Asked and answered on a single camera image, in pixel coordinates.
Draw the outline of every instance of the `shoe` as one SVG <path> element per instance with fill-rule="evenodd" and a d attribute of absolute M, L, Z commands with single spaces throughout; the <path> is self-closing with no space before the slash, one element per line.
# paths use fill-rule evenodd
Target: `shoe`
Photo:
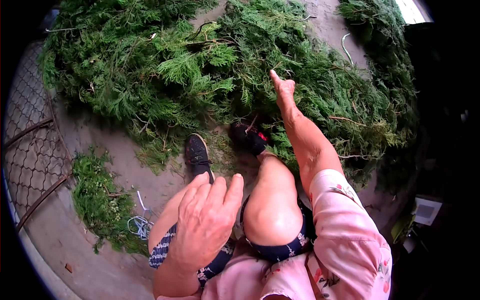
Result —
<path fill-rule="evenodd" d="M 240 120 L 230 125 L 230 135 L 234 143 L 249 151 L 255 157 L 265 150 L 268 138 L 252 122 Z"/>
<path fill-rule="evenodd" d="M 197 133 L 190 134 L 185 142 L 185 160 L 185 164 L 189 167 L 193 177 L 208 172 L 210 184 L 213 184 L 215 175 L 210 169 L 212 162 L 208 159 L 207 145 Z"/>

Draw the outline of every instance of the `wire mesh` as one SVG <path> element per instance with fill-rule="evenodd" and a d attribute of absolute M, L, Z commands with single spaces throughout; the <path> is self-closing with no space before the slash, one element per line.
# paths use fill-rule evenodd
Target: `wire mesh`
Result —
<path fill-rule="evenodd" d="M 42 45 L 43 41 L 30 44 L 17 67 L 4 121 L 5 143 L 27 127 L 52 117 L 36 62 Z M 72 167 L 53 122 L 22 136 L 2 154 L 10 207 L 18 224 L 31 205 Z"/>

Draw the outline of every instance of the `knee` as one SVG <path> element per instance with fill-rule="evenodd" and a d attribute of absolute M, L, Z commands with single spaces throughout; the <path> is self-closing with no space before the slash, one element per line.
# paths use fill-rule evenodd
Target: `knee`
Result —
<path fill-rule="evenodd" d="M 301 230 L 303 218 L 297 205 L 256 209 L 248 204 L 243 217 L 245 236 L 261 246 L 282 246 L 292 242 Z"/>

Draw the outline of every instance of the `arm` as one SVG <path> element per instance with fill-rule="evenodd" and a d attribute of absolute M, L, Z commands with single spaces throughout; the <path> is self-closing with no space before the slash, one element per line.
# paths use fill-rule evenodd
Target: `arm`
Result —
<path fill-rule="evenodd" d="M 287 136 L 299 163 L 300 178 L 307 195 L 315 174 L 324 169 L 333 169 L 343 175 L 342 165 L 335 148 L 310 119 L 295 105 L 293 80 L 281 80 L 275 71 L 270 75 L 277 93 L 277 104 L 282 113 Z"/>
<path fill-rule="evenodd" d="M 185 297 L 193 295 L 200 287 L 197 271 L 184 268 L 182 262 L 168 255 L 155 271 L 153 295 L 167 297 Z"/>
<path fill-rule="evenodd" d="M 375 294 L 376 299 L 387 299 L 392 267 L 388 243 L 345 179 L 333 146 L 296 107 L 295 82 L 281 80 L 274 71 L 271 76 L 302 185 L 312 202 L 317 235 L 314 253 L 320 264 L 309 260 L 310 273 L 333 273 L 340 278 L 338 285 L 326 290 L 323 282 L 319 285 L 322 292 L 336 298 L 370 299 Z"/>

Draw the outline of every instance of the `navy floral shorts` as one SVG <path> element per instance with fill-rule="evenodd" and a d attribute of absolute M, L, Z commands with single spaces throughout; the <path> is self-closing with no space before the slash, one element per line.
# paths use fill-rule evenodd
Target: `navy floral shorts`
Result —
<path fill-rule="evenodd" d="M 245 200 L 240 212 L 240 225 L 242 229 L 243 211 L 247 206 L 249 198 Z M 300 198 L 297 198 L 297 204 L 303 217 L 303 224 L 297 238 L 292 242 L 283 246 L 260 246 L 250 242 L 247 238 L 247 242 L 258 251 L 262 258 L 273 263 L 278 263 L 289 257 L 297 256 L 313 250 L 313 244 L 310 243 L 310 241 L 314 241 L 317 238 L 315 234 L 315 226 L 313 225 L 313 213 L 308 207 L 305 206 L 305 204 L 303 204 Z"/>
<path fill-rule="evenodd" d="M 248 199 L 245 200 L 240 212 L 240 224 L 243 227 L 243 211 L 248 202 Z M 313 215 L 312 211 L 308 209 L 300 199 L 297 199 L 298 206 L 300 207 L 302 216 L 303 216 L 303 225 L 298 234 L 297 238 L 294 239 L 291 243 L 283 246 L 260 246 L 248 241 L 248 243 L 259 252 L 260 256 L 266 260 L 269 260 L 273 263 L 283 261 L 289 257 L 293 257 L 299 254 L 302 254 L 307 251 L 312 250 L 312 243 L 310 240 L 314 240 L 315 228 L 313 226 Z M 155 246 L 150 253 L 150 258 L 148 260 L 152 268 L 157 269 L 165 260 L 168 254 L 168 248 L 173 237 L 177 233 L 177 224 L 173 225 L 170 230 L 165 234 L 160 243 Z M 198 281 L 200 286 L 204 287 L 205 283 L 213 278 L 213 276 L 219 274 L 225 269 L 228 261 L 233 255 L 233 250 L 235 249 L 236 241 L 229 239 L 227 243 L 222 247 L 221 251 L 218 253 L 216 258 L 206 267 L 201 268 L 197 271 Z"/>

